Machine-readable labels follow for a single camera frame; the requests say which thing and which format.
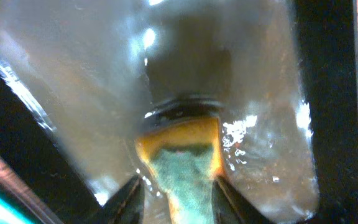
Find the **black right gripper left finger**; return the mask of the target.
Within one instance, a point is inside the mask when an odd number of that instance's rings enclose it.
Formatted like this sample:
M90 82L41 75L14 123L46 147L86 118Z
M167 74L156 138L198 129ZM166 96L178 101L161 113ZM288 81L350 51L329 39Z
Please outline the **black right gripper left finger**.
M140 224L143 214L143 180L135 175L106 202L99 221L107 224Z

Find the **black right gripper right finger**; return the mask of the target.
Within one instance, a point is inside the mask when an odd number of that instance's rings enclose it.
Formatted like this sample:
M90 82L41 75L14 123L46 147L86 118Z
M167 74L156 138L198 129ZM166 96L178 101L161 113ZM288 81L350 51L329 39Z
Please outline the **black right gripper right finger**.
M212 208L215 224L272 223L221 176L213 182Z

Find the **green yellow sponge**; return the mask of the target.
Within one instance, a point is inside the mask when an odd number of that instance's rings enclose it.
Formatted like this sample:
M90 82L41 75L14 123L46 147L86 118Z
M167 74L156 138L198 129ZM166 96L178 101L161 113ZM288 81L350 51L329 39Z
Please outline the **green yellow sponge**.
M172 223L213 223L212 188L224 176L218 118L196 118L140 136L135 148L166 195Z

